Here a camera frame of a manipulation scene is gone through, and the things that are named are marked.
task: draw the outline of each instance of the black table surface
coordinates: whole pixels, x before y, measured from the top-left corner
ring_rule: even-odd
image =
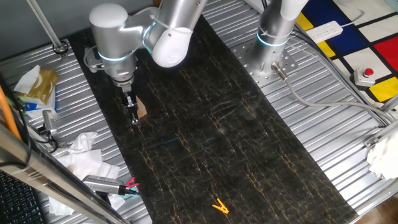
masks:
[[[137,51],[133,89],[148,114],[137,126],[119,89],[73,51],[155,223],[348,223],[357,216],[201,17],[181,65]],[[211,205],[219,198],[225,215]]]

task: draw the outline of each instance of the emergency stop button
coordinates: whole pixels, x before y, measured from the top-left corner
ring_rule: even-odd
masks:
[[[363,76],[369,77],[369,76],[371,76],[373,74],[374,74],[373,69],[367,68],[367,69],[365,69],[365,72],[363,73]]]

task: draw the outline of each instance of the black keyboard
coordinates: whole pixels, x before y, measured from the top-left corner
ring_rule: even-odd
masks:
[[[32,187],[0,171],[0,223],[45,224]]]

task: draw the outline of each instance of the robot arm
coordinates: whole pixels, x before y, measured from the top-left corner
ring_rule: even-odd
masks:
[[[295,20],[307,1],[272,1],[261,17],[258,41],[246,53],[250,66],[262,73],[272,71],[271,64],[279,62]],[[135,51],[145,48],[164,68],[181,63],[206,2],[163,0],[159,8],[148,7],[133,16],[117,4],[102,4],[91,11],[91,29],[101,60],[95,60],[93,52],[88,50],[85,63],[92,72],[104,70],[121,87],[124,108],[133,124],[138,122],[136,97],[131,90]]]
[[[148,7],[129,16],[117,4],[102,4],[90,12],[90,23],[101,60],[92,51],[85,63],[92,72],[104,70],[122,89],[122,100],[133,124],[138,122],[136,97],[132,93],[136,58],[145,48],[164,68],[185,58],[195,27],[207,0],[164,0],[159,8]]]

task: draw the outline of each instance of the white tissue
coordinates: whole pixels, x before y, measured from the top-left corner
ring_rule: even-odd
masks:
[[[111,202],[112,208],[115,210],[119,209],[125,203],[124,199],[120,197],[120,195],[112,194],[108,196],[108,198],[109,202]]]
[[[368,153],[369,170],[378,177],[398,177],[398,132],[377,143]]]
[[[69,147],[69,153],[80,153],[91,150],[91,145],[94,138],[97,136],[96,132],[81,133],[77,136],[76,140]]]
[[[17,83],[14,91],[28,94],[39,77],[40,66],[36,65],[32,70],[27,72]]]
[[[100,177],[108,177],[116,179],[119,173],[119,167],[109,165],[102,162],[101,150],[92,150],[82,153],[74,153],[67,156],[57,158],[62,165],[72,171],[80,180],[83,180],[87,175],[97,175]],[[49,197],[50,213],[55,215],[71,215],[73,209]],[[115,202],[115,205],[120,205],[120,200]]]

